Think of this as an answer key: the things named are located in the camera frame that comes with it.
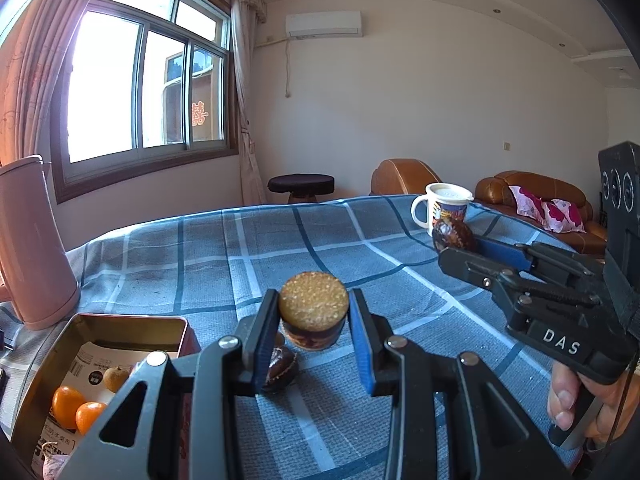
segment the window frame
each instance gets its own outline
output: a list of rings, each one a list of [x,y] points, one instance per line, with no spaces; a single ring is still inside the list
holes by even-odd
[[[198,3],[207,6],[207,10],[220,17],[216,27],[216,40],[222,46],[206,40],[187,29],[174,23],[180,0],[172,0],[171,19],[168,21],[143,10],[130,7],[112,0],[91,0],[85,12],[100,12],[116,16],[124,20],[139,23],[136,41],[136,58],[132,75],[132,150],[109,153],[86,160],[71,163],[66,142],[66,115],[68,109],[68,90],[72,71],[72,59],[75,51],[78,32],[66,53],[60,76],[54,88],[50,107],[50,151],[52,174],[56,201],[66,202],[71,198],[81,196],[101,187],[110,186],[117,182],[128,180],[136,176],[191,164],[201,160],[209,160],[220,156],[238,154],[238,105],[236,95],[236,78],[233,53],[227,48],[230,45],[230,7],[224,0],[200,0]],[[142,145],[142,74],[145,59],[145,43],[149,32],[156,32],[162,36],[181,41],[185,44],[184,60],[182,64],[182,86],[187,85],[187,91],[181,89],[185,102],[180,110],[181,131],[184,142],[143,148]],[[222,81],[219,95],[218,110],[221,123],[220,131],[223,139],[200,140],[193,142],[193,127],[191,126],[191,86],[193,51],[199,48],[219,58],[220,77]]]

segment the pink thermos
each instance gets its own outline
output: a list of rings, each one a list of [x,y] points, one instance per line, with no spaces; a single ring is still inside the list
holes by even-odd
[[[42,158],[0,168],[0,301],[30,330],[41,330],[78,303],[80,288],[56,228]]]

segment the stool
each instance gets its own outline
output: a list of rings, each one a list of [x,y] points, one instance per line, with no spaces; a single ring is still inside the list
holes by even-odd
[[[335,180],[330,175],[315,173],[295,173],[274,176],[267,184],[274,193],[290,193],[289,203],[318,202],[316,195],[334,192]]]

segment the mug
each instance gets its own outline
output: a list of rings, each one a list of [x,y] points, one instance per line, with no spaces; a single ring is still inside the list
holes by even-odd
[[[441,218],[455,218],[463,221],[466,214],[466,206],[474,199],[473,194],[464,187],[455,184],[435,182],[425,189],[426,194],[420,195],[411,204],[411,216],[420,227],[427,229],[431,236],[433,226]],[[427,221],[422,222],[415,217],[415,208],[420,202],[427,202]]]

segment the brown armchair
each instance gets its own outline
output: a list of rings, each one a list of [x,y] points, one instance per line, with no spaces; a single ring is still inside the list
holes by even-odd
[[[371,175],[372,195],[423,194],[440,177],[416,158],[388,158]]]
[[[607,246],[607,230],[593,221],[593,207],[577,187],[549,176],[525,171],[503,171],[484,178],[476,186],[476,201],[510,216],[536,224],[516,213],[516,200],[509,186],[522,186],[542,200],[559,198],[575,203],[580,209],[586,233],[550,233],[579,253],[602,256]]]

